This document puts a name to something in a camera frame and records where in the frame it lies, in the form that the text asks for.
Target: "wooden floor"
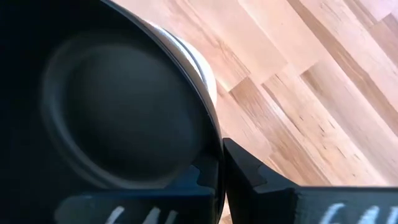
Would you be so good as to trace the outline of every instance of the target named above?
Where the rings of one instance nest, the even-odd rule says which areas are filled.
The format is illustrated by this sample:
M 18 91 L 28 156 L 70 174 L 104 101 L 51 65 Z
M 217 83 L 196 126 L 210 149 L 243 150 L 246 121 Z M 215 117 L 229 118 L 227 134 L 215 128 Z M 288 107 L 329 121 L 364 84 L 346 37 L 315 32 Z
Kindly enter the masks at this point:
M 116 2 L 205 56 L 223 134 L 280 174 L 398 185 L 398 0 Z

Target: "black object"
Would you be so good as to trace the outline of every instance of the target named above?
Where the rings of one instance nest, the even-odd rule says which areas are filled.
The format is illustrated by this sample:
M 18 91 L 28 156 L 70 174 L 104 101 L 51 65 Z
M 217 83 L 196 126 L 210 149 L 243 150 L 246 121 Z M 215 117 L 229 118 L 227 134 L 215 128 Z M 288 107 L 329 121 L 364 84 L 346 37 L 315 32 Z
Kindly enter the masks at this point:
M 110 1 L 0 1 L 0 29 L 0 223 L 217 223 L 225 192 L 234 223 L 397 218 L 397 189 L 299 187 L 222 140 L 192 66 Z

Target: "wood grain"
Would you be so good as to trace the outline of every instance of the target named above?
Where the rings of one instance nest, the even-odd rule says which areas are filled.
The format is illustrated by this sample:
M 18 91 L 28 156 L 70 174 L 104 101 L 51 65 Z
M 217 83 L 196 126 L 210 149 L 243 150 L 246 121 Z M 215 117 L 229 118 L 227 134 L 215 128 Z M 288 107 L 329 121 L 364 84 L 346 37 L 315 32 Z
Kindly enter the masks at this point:
M 116 2 L 205 56 L 223 134 L 280 174 L 398 185 L 397 0 Z

